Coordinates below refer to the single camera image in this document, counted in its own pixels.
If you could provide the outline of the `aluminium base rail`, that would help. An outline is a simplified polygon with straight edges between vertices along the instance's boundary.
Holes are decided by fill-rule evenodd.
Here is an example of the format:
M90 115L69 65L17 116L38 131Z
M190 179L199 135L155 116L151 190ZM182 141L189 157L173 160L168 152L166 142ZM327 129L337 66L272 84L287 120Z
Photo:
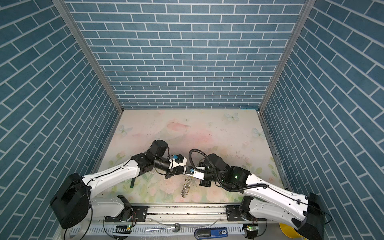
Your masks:
M62 240L87 240L101 237L106 240L132 240L134 238L155 239L161 237L194 236L196 229L227 228L228 236L259 237L263 235L272 221L266 219L245 220L241 217L239 204L174 204L133 206L132 216L127 221L118 217L87 218L67 230L61 230ZM178 233L167 231L145 232L147 228L162 228L153 222L181 225L211 224L212 227L183 227Z

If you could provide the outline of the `aluminium corner post right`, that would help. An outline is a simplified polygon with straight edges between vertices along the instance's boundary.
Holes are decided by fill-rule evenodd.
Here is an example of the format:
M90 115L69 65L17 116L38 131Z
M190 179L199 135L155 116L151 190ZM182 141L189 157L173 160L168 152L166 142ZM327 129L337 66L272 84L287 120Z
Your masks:
M271 81L270 81L270 83L266 89L266 93L265 93L265 95L262 99L262 102L260 104L260 107L259 107L260 114L262 114L267 107L268 101L269 101L269 99L273 93L273 90L279 81L279 77L282 74L282 71L283 71L283 69L284 69L284 67L288 61L288 58L289 58L289 56L290 56L298 38L299 38L299 35L300 35L300 33L304 27L306 20L309 17L309 14L310 14L315 2L316 2L315 0L305 1L305 4L304 4L304 6L303 6L303 8L299 14L298 21L295 24L293 31L292 31L292 34L287 41L287 45L285 46L285 49L284 49L282 56L279 60L279 64L276 67L274 75L271 78Z

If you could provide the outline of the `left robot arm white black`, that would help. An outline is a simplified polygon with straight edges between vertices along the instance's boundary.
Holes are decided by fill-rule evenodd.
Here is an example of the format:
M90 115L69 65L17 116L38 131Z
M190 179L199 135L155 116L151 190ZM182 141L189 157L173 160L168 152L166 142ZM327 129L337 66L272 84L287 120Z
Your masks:
M143 153L132 156L128 161L107 170L80 176L69 175L50 201L50 206L63 229L79 224L92 208L91 200L123 181L134 179L154 168L164 171L165 178L184 173L187 158L182 155L164 157L168 144L155 140Z

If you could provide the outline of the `yellow tape roll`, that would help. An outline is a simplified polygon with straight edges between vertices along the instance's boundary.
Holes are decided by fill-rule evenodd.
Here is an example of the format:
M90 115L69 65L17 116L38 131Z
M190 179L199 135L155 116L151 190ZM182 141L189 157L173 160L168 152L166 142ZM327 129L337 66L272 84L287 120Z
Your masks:
M289 225L279 223L279 226L280 226L282 233L290 239L301 239L301 240L306 239L302 235L300 235L293 227L291 227Z

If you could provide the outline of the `blue black device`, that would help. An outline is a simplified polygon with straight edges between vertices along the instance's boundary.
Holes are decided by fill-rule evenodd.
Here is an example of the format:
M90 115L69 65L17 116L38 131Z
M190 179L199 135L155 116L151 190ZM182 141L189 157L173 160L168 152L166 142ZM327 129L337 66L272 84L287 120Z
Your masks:
M196 229L194 232L194 237L196 240L226 238L228 235L229 234L227 228L201 228Z

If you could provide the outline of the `metal rod tool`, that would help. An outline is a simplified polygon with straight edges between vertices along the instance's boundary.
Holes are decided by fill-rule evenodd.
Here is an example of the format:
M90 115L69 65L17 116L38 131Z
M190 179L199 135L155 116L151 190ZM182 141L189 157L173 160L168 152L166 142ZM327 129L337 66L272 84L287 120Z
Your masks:
M151 219L153 222L157 223L158 225L162 226L162 228L158 227L158 228L147 228L145 230L145 232L149 233L149 232L156 232L156 231L167 231L167 230L170 230L171 232L174 232L174 233L178 233L181 228L183 227L193 227L193 228L201 228L201 227L212 227L214 224L216 224L217 222L220 222L222 221L223 219L222 218L219 218L217 219L216 221L214 221L213 223L211 224L200 224L200 225L191 225L191 224L187 224L187 225L181 225L179 223L174 223L174 224L165 224L165 223L161 223L157 220L153 220Z

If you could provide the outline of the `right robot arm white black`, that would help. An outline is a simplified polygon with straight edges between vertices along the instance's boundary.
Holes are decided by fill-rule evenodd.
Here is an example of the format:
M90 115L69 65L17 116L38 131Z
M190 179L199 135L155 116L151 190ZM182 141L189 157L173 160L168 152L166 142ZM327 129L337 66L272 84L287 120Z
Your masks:
M308 240L324 239L328 213L322 210L323 202L318 195L306 196L279 188L198 149L190 150L188 159L195 178L201 177L203 182L215 182L228 192L244 195L239 211L245 220L272 220L294 228Z

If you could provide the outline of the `aluminium corner post left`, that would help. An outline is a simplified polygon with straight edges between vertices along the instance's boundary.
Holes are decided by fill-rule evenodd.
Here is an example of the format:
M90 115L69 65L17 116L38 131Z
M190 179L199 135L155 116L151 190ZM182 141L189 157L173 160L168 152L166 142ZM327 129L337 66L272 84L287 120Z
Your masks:
M98 61L96 60L94 54L92 53L91 48L89 47L86 39L84 38L81 30L79 29L75 19L73 18L72 14L70 13L65 1L62 0L52 0L54 6L58 10L59 14L63 18L64 22L68 26L71 34L75 38L76 42L78 43L80 49L82 50L83 54L87 58L89 64L91 65L92 69L95 71L96 75L99 78L99 81L104 86L105 90L107 91L109 97L111 98L112 102L114 103L116 109L121 114L124 111L124 108L122 107L120 101L118 100L116 94L114 93L110 83L108 82L103 70L101 69Z

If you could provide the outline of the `aluminium corner post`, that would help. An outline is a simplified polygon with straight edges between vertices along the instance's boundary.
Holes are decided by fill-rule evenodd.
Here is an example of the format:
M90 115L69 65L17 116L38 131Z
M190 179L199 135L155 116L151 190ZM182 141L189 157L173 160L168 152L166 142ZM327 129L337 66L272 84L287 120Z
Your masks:
M315 2L316 2L315 0L305 1L305 4L304 4L304 6L303 6L303 8L299 14L298 21L295 24L293 31L292 31L292 34L287 41L287 45L285 46L285 49L284 49L282 56L279 60L279 64L276 67L274 75L271 78L271 81L270 81L270 83L266 89L266 93L265 93L265 95L262 99L262 102L260 104L260 107L259 107L260 114L262 114L267 107L268 101L269 101L269 99L273 93L273 90L279 81L279 77L282 74L282 71L283 71L283 69L284 69L284 67L288 61L288 58L289 58L289 56L290 56L298 38L299 38L299 35L300 35L300 33L304 27L306 20L309 17L309 14L310 14Z
M121 114L124 111L124 108L122 107L120 101L118 100L116 94L114 93L110 83L108 82L103 70L101 69L98 61L96 60L94 54L92 53L91 48L89 47L86 39L84 38L81 30L79 29L75 19L73 18L72 14L70 13L65 1L62 0L52 0L54 6L58 10L59 14L63 18L64 22L68 26L71 34L75 38L76 42L78 43L80 49L82 50L83 54L87 58L89 64L91 65L92 69L95 71L96 75L99 78L99 81L104 86L105 90L107 91L109 97L111 98L112 102L114 103L116 109Z

